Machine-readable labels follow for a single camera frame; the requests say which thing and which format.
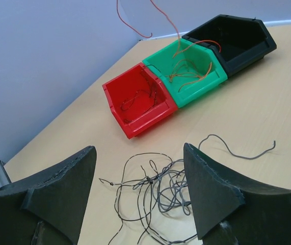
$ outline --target tangled cable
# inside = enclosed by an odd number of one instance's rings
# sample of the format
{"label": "tangled cable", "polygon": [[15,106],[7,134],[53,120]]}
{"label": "tangled cable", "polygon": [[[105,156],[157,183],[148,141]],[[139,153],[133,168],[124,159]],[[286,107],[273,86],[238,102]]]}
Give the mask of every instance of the tangled cable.
{"label": "tangled cable", "polygon": [[[218,135],[216,134],[209,134],[205,139],[203,139],[199,146],[198,149],[200,149],[201,145],[203,142],[208,140],[210,136],[215,136],[218,139],[220,139],[226,146],[228,152],[238,158],[243,158],[247,160],[254,160],[268,151],[273,150],[276,147],[276,141],[273,141],[273,147],[263,151],[259,155],[255,157],[244,157],[240,155],[234,154],[230,148],[228,147],[227,143]],[[164,156],[166,159],[169,160],[169,164],[165,167],[162,168],[161,171],[158,171],[157,165],[153,160],[149,160],[149,165],[154,172],[154,175],[150,177],[147,172],[145,171],[144,167],[141,166],[141,169],[144,173],[144,177],[141,179],[136,179],[136,180],[129,180],[125,181],[124,176],[126,172],[126,167],[127,164],[131,161],[131,159],[141,156],[141,155],[161,155]],[[173,161],[172,158],[164,153],[157,153],[157,152],[148,152],[148,153],[140,153],[131,156],[124,165],[123,168],[123,174],[122,174],[122,179],[120,183],[113,183],[108,180],[99,178],[101,183],[108,183],[111,186],[118,186],[117,191],[116,191],[116,198],[115,198],[115,203],[114,203],[114,208],[115,211],[118,215],[118,217],[121,220],[121,226],[117,233],[111,238],[109,241],[108,245],[115,239],[115,237],[120,233],[124,226],[124,222],[138,222],[140,221],[142,224],[142,227],[144,231],[140,235],[137,244],[140,244],[142,237],[145,234],[148,234],[153,240],[155,240],[158,244],[162,245],[171,245],[171,244],[178,244],[178,243],[186,243],[192,239],[194,239],[197,234],[190,236],[184,240],[175,240],[175,241],[170,241],[167,238],[164,238],[159,231],[155,230],[151,226],[151,219],[152,219],[152,211],[155,209],[157,206],[159,212],[161,214],[168,213],[172,209],[176,208],[181,208],[183,213],[187,216],[192,214],[192,211],[190,209],[191,201],[187,200],[184,197],[183,190],[188,191],[188,184],[186,181],[186,176],[185,176],[185,170],[184,168],[182,170],[176,170],[174,167],[177,164],[183,164],[183,159],[178,159],[176,161]],[[162,187],[162,183],[164,179],[169,180],[169,186],[167,187]],[[121,194],[122,194],[122,188],[123,187],[131,187],[132,190],[137,190],[138,189],[138,197],[137,197],[137,210],[138,210],[138,218],[134,219],[128,219],[124,218],[121,214],[120,211],[120,199],[121,199]],[[146,197],[148,193],[150,192],[150,202],[149,205],[146,205]]]}

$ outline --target beige tabletop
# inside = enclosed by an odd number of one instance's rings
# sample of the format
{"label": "beige tabletop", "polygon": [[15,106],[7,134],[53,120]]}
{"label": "beige tabletop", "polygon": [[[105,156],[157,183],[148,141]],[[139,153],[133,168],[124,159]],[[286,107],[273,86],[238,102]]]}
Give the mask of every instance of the beige tabletop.
{"label": "beige tabletop", "polygon": [[[116,188],[98,178],[119,182],[125,161],[136,153],[162,152],[173,159],[182,158],[185,142],[197,145],[208,134],[220,135],[235,153],[245,156],[261,153],[276,140],[273,151],[253,161],[234,158],[215,138],[201,149],[246,176],[291,189],[291,26],[269,31],[278,45],[275,51],[142,137],[128,140],[110,112],[102,84],[175,39],[139,42],[5,165],[11,180],[27,177],[94,145],[96,171],[78,245],[107,244],[121,224],[114,211]],[[140,165],[148,160],[149,156],[135,159],[126,179],[143,177]],[[163,167],[166,162],[157,164]],[[137,194],[126,190],[123,195],[124,215],[137,217]],[[193,218],[184,217],[181,211],[175,218],[156,214],[152,222],[170,239],[185,239],[195,232]],[[129,224],[112,244],[136,244],[141,232],[140,223]],[[155,243],[145,236],[142,244]]]}

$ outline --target storage bin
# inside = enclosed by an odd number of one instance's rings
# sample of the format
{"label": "storage bin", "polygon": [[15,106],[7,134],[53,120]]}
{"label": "storage bin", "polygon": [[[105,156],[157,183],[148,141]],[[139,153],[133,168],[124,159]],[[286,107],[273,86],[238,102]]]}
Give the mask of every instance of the storage bin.
{"label": "storage bin", "polygon": [[212,50],[180,39],[143,60],[143,63],[158,76],[168,89],[179,108],[199,98],[227,79],[227,74]]}
{"label": "storage bin", "polygon": [[143,63],[102,87],[110,110],[128,139],[178,109],[162,81]]}
{"label": "storage bin", "polygon": [[198,28],[183,35],[183,39],[211,49],[228,77],[234,75],[277,48],[264,23],[259,19],[218,15]]}

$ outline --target wall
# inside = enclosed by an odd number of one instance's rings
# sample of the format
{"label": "wall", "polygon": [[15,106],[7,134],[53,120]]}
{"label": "wall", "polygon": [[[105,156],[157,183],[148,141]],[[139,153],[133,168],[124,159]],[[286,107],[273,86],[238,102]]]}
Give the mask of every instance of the wall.
{"label": "wall", "polygon": [[[154,3],[168,14],[179,32],[188,32],[218,14],[273,22],[291,20],[291,0],[154,0]],[[160,37],[176,33],[150,0],[121,0],[121,4],[130,24],[143,35],[152,32],[153,37]]]}
{"label": "wall", "polygon": [[137,41],[114,1],[0,1],[0,159],[13,157]]}

